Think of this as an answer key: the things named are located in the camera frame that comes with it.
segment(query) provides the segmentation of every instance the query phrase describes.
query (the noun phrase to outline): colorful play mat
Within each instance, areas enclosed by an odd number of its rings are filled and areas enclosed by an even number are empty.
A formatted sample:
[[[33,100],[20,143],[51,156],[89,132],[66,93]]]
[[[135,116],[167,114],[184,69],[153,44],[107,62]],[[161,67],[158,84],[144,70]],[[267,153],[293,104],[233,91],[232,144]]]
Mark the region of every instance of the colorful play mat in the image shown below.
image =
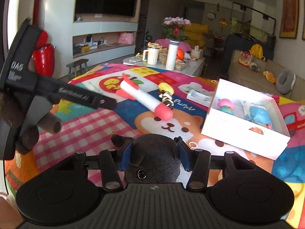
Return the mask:
[[[161,82],[170,84],[175,91],[173,118],[170,121],[160,121],[139,102],[117,96],[115,92],[120,88],[123,73],[138,84],[140,89],[156,98],[158,98],[158,84]],[[194,142],[199,148],[210,151],[212,155],[235,151],[285,181],[295,194],[295,203],[287,222],[294,228],[305,228],[304,105],[273,96],[286,124],[295,130],[288,147],[276,161],[273,161],[231,145],[225,144],[219,147],[214,139],[200,133],[207,107],[187,100],[186,96],[191,89],[213,95],[217,81],[151,67],[107,64],[94,68],[70,83],[117,99],[117,108],[114,111],[94,110],[65,100],[55,105],[52,112],[64,121],[62,131],[57,135],[42,131],[33,152],[25,156],[16,154],[14,160],[5,163],[8,186],[13,193],[39,172],[75,152],[85,151],[87,155],[97,155],[104,149],[113,148],[110,140],[112,131],[128,137],[157,133],[170,138],[181,136],[188,145]],[[187,177],[189,173],[181,171],[177,181],[185,182]],[[214,184],[219,178],[221,178],[220,171],[211,171],[209,184]],[[96,185],[101,185],[99,171],[89,171],[89,179]]]

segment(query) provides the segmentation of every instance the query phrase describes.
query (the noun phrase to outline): orange ball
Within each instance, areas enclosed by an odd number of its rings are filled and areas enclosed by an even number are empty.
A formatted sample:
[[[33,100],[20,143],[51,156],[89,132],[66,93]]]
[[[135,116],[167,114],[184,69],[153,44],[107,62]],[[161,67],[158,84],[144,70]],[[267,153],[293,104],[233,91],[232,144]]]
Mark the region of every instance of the orange ball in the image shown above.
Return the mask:
[[[177,57],[176,57],[176,59],[179,59],[179,60],[183,60],[184,59],[184,52],[181,49],[177,50]]]

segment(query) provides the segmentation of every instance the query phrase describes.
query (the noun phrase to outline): red bag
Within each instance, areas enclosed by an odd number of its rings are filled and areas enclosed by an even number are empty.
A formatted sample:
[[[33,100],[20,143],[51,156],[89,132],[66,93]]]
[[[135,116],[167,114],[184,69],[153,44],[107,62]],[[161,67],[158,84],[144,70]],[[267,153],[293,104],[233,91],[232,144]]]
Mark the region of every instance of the red bag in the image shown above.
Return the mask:
[[[133,45],[134,44],[133,33],[121,33],[119,38],[119,43]]]

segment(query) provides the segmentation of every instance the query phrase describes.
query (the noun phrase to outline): floor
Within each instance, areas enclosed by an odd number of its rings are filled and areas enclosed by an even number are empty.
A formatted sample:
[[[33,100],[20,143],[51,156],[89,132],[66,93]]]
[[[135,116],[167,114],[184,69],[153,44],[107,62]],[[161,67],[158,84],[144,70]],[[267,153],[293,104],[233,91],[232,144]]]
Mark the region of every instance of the floor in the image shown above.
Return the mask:
[[[212,79],[212,80],[218,80],[219,79],[218,70],[219,70],[221,61],[222,61],[222,54],[217,54],[213,57],[205,57],[204,62],[208,63],[208,66],[206,68],[205,75],[201,76],[201,77]]]
[[[123,56],[123,57],[120,57],[120,58],[117,58],[117,59],[112,59],[110,61],[103,62],[103,63],[100,63],[100,64],[106,64],[106,63],[109,63],[109,62],[111,62],[111,63],[123,63],[124,59],[129,58],[129,57],[133,57],[133,56],[134,56],[134,54],[127,55],[127,56]],[[213,57],[205,57],[205,63],[208,63],[208,67],[206,68],[205,75],[201,76],[201,77],[212,79],[212,80],[218,80],[219,79],[218,69],[219,69],[221,60],[222,60],[222,54],[217,54]],[[92,65],[92,66],[88,67],[88,70],[91,70],[91,69],[93,69],[94,67],[96,67],[97,65],[100,65],[100,64]],[[70,81],[68,76],[64,76],[64,77],[60,78],[59,80],[63,81],[63,82],[66,82],[66,83]]]

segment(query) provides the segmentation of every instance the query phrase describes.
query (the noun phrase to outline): white thermos bottle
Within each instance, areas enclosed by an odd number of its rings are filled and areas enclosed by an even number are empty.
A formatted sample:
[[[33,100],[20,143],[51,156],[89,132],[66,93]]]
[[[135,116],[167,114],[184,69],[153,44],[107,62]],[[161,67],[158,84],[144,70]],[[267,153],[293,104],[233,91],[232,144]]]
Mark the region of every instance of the white thermos bottle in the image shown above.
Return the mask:
[[[179,45],[179,41],[176,41],[176,40],[170,41],[170,44],[168,46],[168,52],[167,52],[167,61],[166,61],[166,65],[165,65],[165,69],[167,69],[167,70],[175,69],[178,45]]]

